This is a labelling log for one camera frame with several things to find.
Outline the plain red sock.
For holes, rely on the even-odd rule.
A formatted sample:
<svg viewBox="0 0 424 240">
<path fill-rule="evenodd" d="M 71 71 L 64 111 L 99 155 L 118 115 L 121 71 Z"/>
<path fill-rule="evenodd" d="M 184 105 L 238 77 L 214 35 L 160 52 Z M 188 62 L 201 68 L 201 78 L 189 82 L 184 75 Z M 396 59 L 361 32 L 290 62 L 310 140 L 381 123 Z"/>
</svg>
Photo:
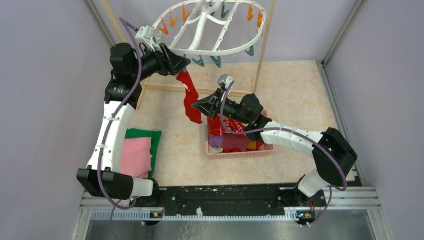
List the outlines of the plain red sock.
<svg viewBox="0 0 424 240">
<path fill-rule="evenodd" d="M 185 98 L 183 100 L 185 115 L 192 123 L 198 125 L 202 124 L 201 113 L 192 106 L 192 104 L 199 100 L 199 93 L 193 83 L 190 73 L 188 71 L 182 71 L 176 79 L 181 82 L 185 88 Z"/>
</svg>

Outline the white plastic clip hanger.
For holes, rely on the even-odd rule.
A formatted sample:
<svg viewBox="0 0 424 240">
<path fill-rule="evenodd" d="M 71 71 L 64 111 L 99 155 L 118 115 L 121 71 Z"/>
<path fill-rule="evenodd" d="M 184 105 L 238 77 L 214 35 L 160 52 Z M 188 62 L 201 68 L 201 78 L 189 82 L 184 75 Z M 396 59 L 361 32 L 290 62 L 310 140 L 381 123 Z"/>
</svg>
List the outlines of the white plastic clip hanger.
<svg viewBox="0 0 424 240">
<path fill-rule="evenodd" d="M 224 7 L 225 10 L 228 11 L 233 7 L 233 4 L 230 3 L 231 0 L 226 0 L 226 2 Z M 252 21 L 248 21 L 248 10 L 249 7 L 247 5 L 241 5 L 237 9 L 233 22 L 229 26 L 229 32 L 225 35 L 224 41 L 220 46 L 221 50 L 232 49 L 239 44 L 247 43 L 250 39 L 255 37 L 257 34 L 258 16 L 256 15 Z M 183 20 L 180 18 L 175 27 L 169 30 L 169 35 L 162 36 L 161 41 L 167 46 L 170 45 L 182 25 Z M 199 46 L 199 48 L 204 50 L 211 49 L 214 46 L 214 38 L 218 37 L 221 32 L 221 28 L 212 22 L 206 24 L 206 29 L 206 35 L 203 37 Z"/>
</svg>

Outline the pink plastic basket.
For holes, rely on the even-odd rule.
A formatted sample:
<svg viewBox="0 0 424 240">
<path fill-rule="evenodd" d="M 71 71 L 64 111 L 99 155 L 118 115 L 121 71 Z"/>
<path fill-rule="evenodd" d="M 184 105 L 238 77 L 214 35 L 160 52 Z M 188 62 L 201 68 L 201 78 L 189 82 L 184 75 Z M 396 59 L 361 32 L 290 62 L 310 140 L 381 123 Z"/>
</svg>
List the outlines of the pink plastic basket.
<svg viewBox="0 0 424 240">
<path fill-rule="evenodd" d="M 245 152 L 229 152 L 226 153 L 222 148 L 215 148 L 209 145 L 209 129 L 208 121 L 205 127 L 206 130 L 206 142 L 205 152 L 210 159 L 228 159 L 228 158 L 247 158 L 247 157 L 267 157 L 274 151 L 274 146 L 270 144 L 260 143 L 258 141 L 252 141 L 248 145 L 247 151 Z"/>
</svg>

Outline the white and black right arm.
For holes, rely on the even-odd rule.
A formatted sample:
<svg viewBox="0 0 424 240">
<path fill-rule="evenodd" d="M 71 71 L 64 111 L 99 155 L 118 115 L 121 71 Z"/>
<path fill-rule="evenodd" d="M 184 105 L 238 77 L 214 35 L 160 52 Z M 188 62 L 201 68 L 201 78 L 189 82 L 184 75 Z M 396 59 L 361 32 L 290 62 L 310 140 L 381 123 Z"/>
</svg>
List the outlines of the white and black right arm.
<svg viewBox="0 0 424 240">
<path fill-rule="evenodd" d="M 313 159 L 314 170 L 301 178 L 293 192 L 297 205 L 307 206 L 327 187 L 346 190 L 347 176 L 358 155 L 338 129 L 309 131 L 283 125 L 263 115 L 264 108 L 255 94 L 244 96 L 239 103 L 227 96 L 223 89 L 217 89 L 192 107 L 211 120 L 220 116 L 244 124 L 241 135 L 255 142 L 290 148 Z"/>
</svg>

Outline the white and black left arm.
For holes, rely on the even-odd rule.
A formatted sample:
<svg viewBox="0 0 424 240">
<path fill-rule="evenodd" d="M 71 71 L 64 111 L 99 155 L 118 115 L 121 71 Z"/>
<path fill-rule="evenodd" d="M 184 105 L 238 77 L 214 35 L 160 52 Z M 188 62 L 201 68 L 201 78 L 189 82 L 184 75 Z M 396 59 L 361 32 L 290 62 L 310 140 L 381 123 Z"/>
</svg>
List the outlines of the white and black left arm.
<svg viewBox="0 0 424 240">
<path fill-rule="evenodd" d="M 110 49 L 111 79 L 105 89 L 103 118 L 93 154 L 76 179 L 93 197 L 140 198 L 149 207 L 160 202 L 157 184 L 121 173 L 121 154 L 128 124 L 142 93 L 141 81 L 154 74 L 177 76 L 191 60 L 173 53 L 164 43 L 158 50 L 144 44 L 118 43 Z"/>
</svg>

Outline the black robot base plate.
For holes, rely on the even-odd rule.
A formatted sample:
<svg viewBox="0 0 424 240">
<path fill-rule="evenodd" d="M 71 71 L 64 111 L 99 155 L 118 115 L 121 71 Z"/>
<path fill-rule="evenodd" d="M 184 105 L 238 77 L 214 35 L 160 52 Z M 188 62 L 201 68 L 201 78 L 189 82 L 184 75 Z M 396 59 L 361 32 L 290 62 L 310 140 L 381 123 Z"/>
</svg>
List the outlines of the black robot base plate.
<svg viewBox="0 0 424 240">
<path fill-rule="evenodd" d="M 171 207 L 188 203 L 254 203 L 282 204 L 284 207 L 324 207 L 323 190 L 308 198 L 297 191 L 295 183 L 230 184 L 198 186 L 162 186 L 151 197 L 132 200 L 137 208 Z"/>
</svg>

